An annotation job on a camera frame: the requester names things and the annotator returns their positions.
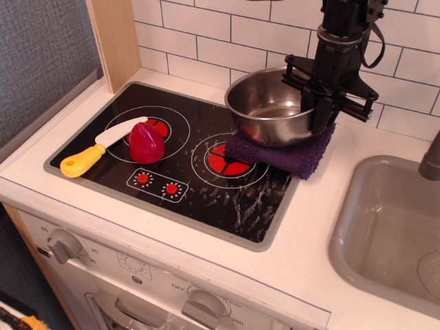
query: subway tile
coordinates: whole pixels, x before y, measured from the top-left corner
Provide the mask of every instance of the subway tile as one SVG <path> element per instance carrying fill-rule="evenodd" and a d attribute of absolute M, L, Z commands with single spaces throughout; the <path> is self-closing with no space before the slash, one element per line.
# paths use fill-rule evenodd
<path fill-rule="evenodd" d="M 385 17 L 377 22 L 386 43 L 427 52 L 440 53 L 440 19 L 437 17 L 385 10 Z M 379 39 L 371 34 L 371 40 Z"/>
<path fill-rule="evenodd" d="M 440 54 L 404 49 L 396 77 L 440 86 Z"/>
<path fill-rule="evenodd" d="M 236 80 L 240 79 L 241 77 L 246 76 L 247 74 L 248 74 L 247 72 L 231 70 L 231 84 Z"/>
<path fill-rule="evenodd" d="M 385 106 L 380 118 L 379 128 L 432 141 L 440 129 L 440 118 Z"/>
<path fill-rule="evenodd" d="M 309 50 L 307 51 L 307 58 L 315 58 L 316 50 L 318 49 L 318 35 L 316 31 L 310 31 Z"/>
<path fill-rule="evenodd" d="M 200 8 L 269 21 L 271 1 L 195 0 Z"/>
<path fill-rule="evenodd" d="M 139 47 L 142 67 L 158 72 L 168 73 L 168 61 L 166 54 L 148 48 Z"/>
<path fill-rule="evenodd" d="M 140 46 L 189 58 L 197 57 L 195 36 L 143 23 L 135 23 L 135 26 Z"/>
<path fill-rule="evenodd" d="M 162 11 L 165 28 L 223 41 L 230 40 L 229 14 L 168 2 L 162 2 Z"/>
<path fill-rule="evenodd" d="M 286 61 L 285 61 L 286 55 L 284 54 L 278 54 L 278 53 L 267 53 L 267 67 L 285 67 Z"/>
<path fill-rule="evenodd" d="M 229 87 L 229 69 L 225 67 L 174 55 L 168 55 L 168 63 L 171 76 L 222 89 Z"/>
<path fill-rule="evenodd" d="M 391 0 L 385 6 L 385 8 L 393 8 L 399 10 L 405 10 L 407 12 L 414 12 L 417 0 Z"/>
<path fill-rule="evenodd" d="M 187 6 L 193 6 L 194 5 L 194 0 L 167 0 L 167 1 L 168 2 L 180 3 L 182 5 L 187 5 Z"/>
<path fill-rule="evenodd" d="M 203 62 L 244 72 L 265 68 L 266 52 L 263 50 L 204 37 L 197 37 L 197 46 L 199 60 Z"/>
<path fill-rule="evenodd" d="M 365 101 L 360 100 L 360 99 L 352 98 L 352 100 L 354 100 L 357 103 L 365 104 Z M 340 112 L 338 115 L 338 118 L 343 119 L 343 120 L 348 120 L 349 122 L 357 122 L 358 124 L 362 124 L 362 125 L 366 125 L 366 126 L 370 126 L 370 127 L 377 127 L 377 125 L 379 124 L 380 116 L 381 116 L 382 111 L 384 109 L 384 105 L 382 105 L 380 103 L 373 103 L 373 106 L 371 108 L 372 108 L 373 112 L 371 114 L 370 119 L 368 119 L 366 122 L 358 120 L 350 115 L 347 115 L 344 112 Z"/>
<path fill-rule="evenodd" d="M 322 24 L 322 0 L 289 0 L 272 2 L 270 21 L 317 30 Z"/>
<path fill-rule="evenodd" d="M 309 31 L 277 23 L 232 17 L 232 42 L 282 54 L 307 55 Z"/>
<path fill-rule="evenodd" d="M 379 94 L 378 102 L 394 107 L 430 113 L 438 88 L 417 82 L 360 72 L 362 80 Z"/>
<path fill-rule="evenodd" d="M 365 52 L 366 62 L 368 64 L 373 63 L 373 61 L 380 54 L 381 49 L 382 43 L 376 43 L 372 41 L 369 42 Z M 374 67 L 372 69 L 361 67 L 361 70 L 374 72 L 376 74 L 384 74 L 386 76 L 394 76 L 401 52 L 401 47 L 385 45 L 385 55 L 380 63 L 377 65 L 377 67 Z"/>
<path fill-rule="evenodd" d="M 162 26 L 160 1 L 131 0 L 135 21 Z"/>
<path fill-rule="evenodd" d="M 440 1 L 439 0 L 419 0 L 416 12 L 440 17 Z"/>

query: metal bowl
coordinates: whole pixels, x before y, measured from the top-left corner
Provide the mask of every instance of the metal bowl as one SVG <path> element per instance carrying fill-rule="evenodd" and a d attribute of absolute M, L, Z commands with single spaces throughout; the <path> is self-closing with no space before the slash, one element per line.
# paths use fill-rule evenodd
<path fill-rule="evenodd" d="M 300 91 L 281 81 L 285 67 L 252 72 L 225 94 L 237 129 L 268 147 L 291 146 L 311 137 L 315 109 L 300 112 Z"/>

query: purple cloth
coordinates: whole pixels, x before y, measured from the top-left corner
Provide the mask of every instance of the purple cloth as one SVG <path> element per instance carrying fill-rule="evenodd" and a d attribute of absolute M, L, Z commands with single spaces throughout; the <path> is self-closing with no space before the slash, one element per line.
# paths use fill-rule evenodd
<path fill-rule="evenodd" d="M 335 127 L 333 124 L 321 135 L 282 148 L 267 148 L 253 144 L 237 131 L 226 141 L 225 154 L 250 162 L 266 163 L 307 180 L 317 169 Z"/>

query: floor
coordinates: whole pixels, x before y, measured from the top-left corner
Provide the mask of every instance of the floor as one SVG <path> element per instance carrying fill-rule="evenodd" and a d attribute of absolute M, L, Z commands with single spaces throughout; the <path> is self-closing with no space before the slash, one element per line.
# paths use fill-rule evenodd
<path fill-rule="evenodd" d="M 0 204 L 0 292 L 35 310 L 52 330 L 73 330 L 49 284 Z"/>

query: sink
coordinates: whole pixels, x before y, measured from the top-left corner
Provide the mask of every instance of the sink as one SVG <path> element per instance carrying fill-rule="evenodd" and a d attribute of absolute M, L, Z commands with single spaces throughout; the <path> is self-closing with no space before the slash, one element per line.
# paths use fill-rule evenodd
<path fill-rule="evenodd" d="M 440 319 L 440 181 L 392 156 L 360 162 L 329 256 L 348 283 Z"/>

